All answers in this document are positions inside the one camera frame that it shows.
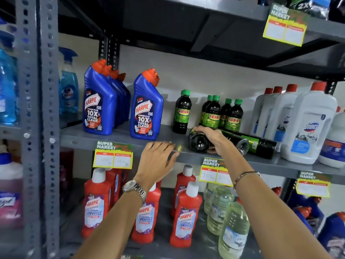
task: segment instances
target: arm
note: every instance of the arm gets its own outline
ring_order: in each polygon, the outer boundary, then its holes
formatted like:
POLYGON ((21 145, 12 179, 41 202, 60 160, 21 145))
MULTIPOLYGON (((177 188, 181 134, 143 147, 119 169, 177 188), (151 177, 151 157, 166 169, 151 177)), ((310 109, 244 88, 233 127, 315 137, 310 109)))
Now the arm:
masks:
MULTIPOLYGON (((220 130, 202 126, 194 130, 204 132, 215 145, 233 182, 243 172, 254 171, 220 130)), ((331 259, 295 213, 257 174, 244 176, 236 185, 236 192, 265 259, 331 259)))
MULTIPOLYGON (((146 193, 173 167, 179 152, 175 152, 167 160, 174 148, 175 145, 163 142, 150 142, 146 145, 134 177, 146 193)), ((138 192, 124 193, 72 258, 121 258, 141 205, 142 199, 138 192)))

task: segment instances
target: hand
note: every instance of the hand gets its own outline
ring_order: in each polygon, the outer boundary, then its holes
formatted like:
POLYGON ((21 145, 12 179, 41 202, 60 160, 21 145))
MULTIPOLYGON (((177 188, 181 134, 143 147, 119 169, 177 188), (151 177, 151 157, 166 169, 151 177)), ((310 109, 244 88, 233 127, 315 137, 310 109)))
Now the hand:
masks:
POLYGON ((161 180, 173 168, 179 152, 175 152, 170 160, 168 157, 174 150, 175 145, 171 142, 150 142, 147 143, 140 157, 137 174, 134 177, 146 192, 154 183, 161 180))

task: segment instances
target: domex label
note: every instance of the domex label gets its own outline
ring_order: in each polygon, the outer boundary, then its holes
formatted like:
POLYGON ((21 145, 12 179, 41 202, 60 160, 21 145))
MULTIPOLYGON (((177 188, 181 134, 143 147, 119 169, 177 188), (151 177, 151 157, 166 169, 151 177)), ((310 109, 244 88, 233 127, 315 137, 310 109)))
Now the domex label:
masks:
POLYGON ((188 240, 192 235, 196 218, 196 209, 181 208, 177 218, 175 236, 179 239, 188 240))
POLYGON ((137 219, 135 221, 135 230, 138 233, 148 234, 152 231, 153 221, 155 219, 155 204, 144 203, 139 209, 137 219))
POLYGON ((85 199, 84 225, 87 228, 96 228, 103 220, 104 196, 89 194, 85 199))
POLYGON ((297 130, 291 152, 306 154, 313 148, 325 123, 325 114, 305 113, 297 130))
POLYGON ((345 143, 326 139, 320 155, 329 159, 345 162, 345 143))
POLYGON ((137 96, 135 100, 134 132, 141 135, 153 136, 153 115, 155 102, 145 96, 137 96))
POLYGON ((85 89, 84 94, 84 124, 87 128, 102 131, 103 95, 93 89, 85 89))

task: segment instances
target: perforated metal post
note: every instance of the perforated metal post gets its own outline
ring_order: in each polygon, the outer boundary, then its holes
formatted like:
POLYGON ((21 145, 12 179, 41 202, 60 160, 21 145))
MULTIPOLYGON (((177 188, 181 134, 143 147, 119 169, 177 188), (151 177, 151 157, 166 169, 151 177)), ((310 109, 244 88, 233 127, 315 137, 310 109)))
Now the perforated metal post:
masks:
POLYGON ((39 80, 39 48, 37 0, 15 0, 17 27, 15 34, 18 58, 20 126, 22 132, 24 248, 27 258, 42 256, 40 221, 42 169, 41 86, 39 80))

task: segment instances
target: silver watch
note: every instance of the silver watch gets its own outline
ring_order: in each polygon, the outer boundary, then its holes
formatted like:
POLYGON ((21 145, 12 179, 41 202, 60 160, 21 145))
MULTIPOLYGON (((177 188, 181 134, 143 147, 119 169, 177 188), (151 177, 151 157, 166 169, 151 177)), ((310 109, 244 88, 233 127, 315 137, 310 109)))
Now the silver watch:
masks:
POLYGON ((126 192, 130 192, 130 191, 137 191, 142 199, 142 203, 144 204, 144 202, 146 201, 146 192, 144 190, 144 188, 142 188, 137 182, 136 180, 131 180, 128 181, 127 183, 125 183, 125 185, 122 187, 122 191, 124 193, 126 192))

